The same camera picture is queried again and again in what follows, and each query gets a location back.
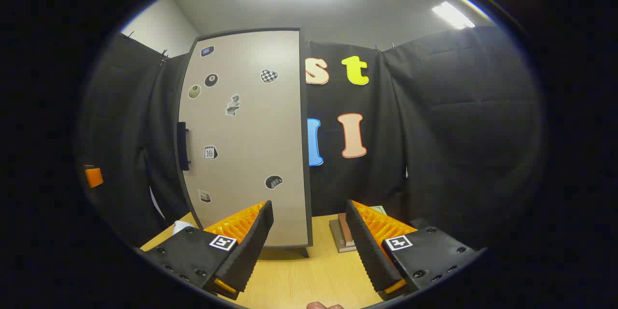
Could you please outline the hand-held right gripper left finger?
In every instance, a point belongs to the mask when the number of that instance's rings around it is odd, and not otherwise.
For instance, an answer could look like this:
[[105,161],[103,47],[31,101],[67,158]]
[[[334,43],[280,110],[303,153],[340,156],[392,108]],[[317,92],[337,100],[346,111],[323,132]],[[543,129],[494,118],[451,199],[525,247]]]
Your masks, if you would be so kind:
[[236,300],[246,289],[273,222],[267,200],[205,229],[184,227],[140,253],[173,277]]

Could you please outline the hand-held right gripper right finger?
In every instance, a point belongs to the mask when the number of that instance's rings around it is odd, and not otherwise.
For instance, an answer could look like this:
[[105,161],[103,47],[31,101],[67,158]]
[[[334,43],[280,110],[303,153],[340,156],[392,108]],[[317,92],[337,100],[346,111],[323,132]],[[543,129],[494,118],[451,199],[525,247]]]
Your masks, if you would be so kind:
[[422,218],[406,224],[353,200],[347,201],[346,221],[365,272],[383,300],[446,282],[486,251]]

